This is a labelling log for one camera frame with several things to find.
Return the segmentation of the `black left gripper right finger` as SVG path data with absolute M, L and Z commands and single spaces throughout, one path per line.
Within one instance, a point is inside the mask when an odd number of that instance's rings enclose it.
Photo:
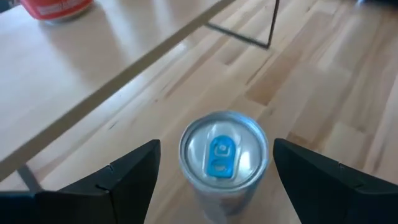
M 282 138 L 273 158 L 302 224 L 398 224 L 398 185 Z

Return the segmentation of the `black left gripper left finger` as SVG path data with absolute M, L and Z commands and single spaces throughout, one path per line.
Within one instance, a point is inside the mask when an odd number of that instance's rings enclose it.
M 144 224 L 160 157 L 153 139 L 60 190 L 0 192 L 0 224 Z

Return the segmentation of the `blue silver Red Bull can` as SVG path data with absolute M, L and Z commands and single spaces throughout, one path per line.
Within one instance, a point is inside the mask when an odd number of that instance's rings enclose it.
M 258 123 L 237 111 L 215 111 L 184 130 L 178 159 L 211 224 L 228 224 L 250 203 L 269 164 Z

